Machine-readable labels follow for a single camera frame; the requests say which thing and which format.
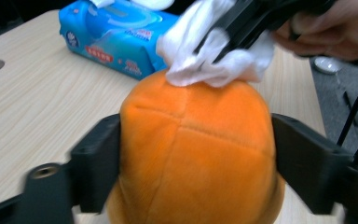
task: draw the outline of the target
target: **white cloth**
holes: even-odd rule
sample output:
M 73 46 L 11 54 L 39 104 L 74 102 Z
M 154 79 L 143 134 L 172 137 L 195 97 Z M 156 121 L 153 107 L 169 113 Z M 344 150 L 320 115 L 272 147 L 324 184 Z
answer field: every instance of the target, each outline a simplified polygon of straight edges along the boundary
M 264 76 L 274 54 L 274 43 L 264 32 L 249 49 L 234 49 L 213 63 L 228 43 L 226 31 L 213 29 L 198 54 L 194 49 L 212 25 L 231 7 L 235 0 L 198 0 L 179 21 L 158 39 L 157 54 L 169 66 L 167 80 L 174 86 L 187 86 L 204 81 L 222 87 L 239 78 L 258 82 Z
M 170 7 L 174 0 L 131 0 L 141 6 L 147 7 L 151 10 L 164 10 Z
M 107 7 L 115 3 L 115 0 L 90 0 L 97 8 Z

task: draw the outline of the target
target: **orange beanie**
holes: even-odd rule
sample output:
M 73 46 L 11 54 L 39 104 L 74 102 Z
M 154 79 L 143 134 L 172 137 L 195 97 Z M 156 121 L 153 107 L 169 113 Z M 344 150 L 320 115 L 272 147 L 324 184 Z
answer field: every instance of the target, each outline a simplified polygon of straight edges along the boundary
M 272 223 L 284 181 L 269 109 L 244 81 L 174 87 L 158 72 L 124 101 L 114 224 Z

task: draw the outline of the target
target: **wooden table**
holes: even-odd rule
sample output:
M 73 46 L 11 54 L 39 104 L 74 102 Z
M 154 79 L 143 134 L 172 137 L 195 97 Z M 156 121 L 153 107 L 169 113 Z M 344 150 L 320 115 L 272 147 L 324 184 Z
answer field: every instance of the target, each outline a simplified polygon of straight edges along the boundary
M 0 35 L 0 202 L 21 193 L 24 175 L 67 152 L 100 119 L 116 114 L 137 84 L 70 52 L 50 11 Z M 277 49 L 264 80 L 254 86 L 271 112 L 299 119 L 324 133 L 310 65 Z M 104 214 L 79 223 L 107 223 Z M 290 188 L 276 223 L 339 223 L 312 215 Z

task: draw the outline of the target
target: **wet wipes package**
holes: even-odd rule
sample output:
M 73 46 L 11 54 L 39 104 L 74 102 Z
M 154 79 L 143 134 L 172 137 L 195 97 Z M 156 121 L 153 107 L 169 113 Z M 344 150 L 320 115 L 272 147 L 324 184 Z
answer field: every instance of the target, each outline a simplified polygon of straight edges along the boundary
M 59 20 L 69 50 L 142 79 L 166 68 L 156 43 L 178 16 L 126 0 L 102 8 L 78 0 L 60 10 Z

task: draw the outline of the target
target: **floor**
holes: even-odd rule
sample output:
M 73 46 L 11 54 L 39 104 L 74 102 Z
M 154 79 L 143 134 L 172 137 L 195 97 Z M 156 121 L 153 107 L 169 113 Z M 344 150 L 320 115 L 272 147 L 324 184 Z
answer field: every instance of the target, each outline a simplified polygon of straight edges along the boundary
M 0 27 L 0 34 L 21 24 L 23 24 L 21 19 L 12 21 L 6 27 Z M 342 69 L 337 74 L 327 75 L 315 68 L 314 60 L 315 58 L 310 59 L 310 65 L 322 110 L 326 136 L 336 143 L 350 113 L 345 92 L 350 92 L 354 96 L 358 94 L 358 67 L 341 63 Z M 358 148 L 358 126 L 351 126 L 343 148 L 351 153 Z

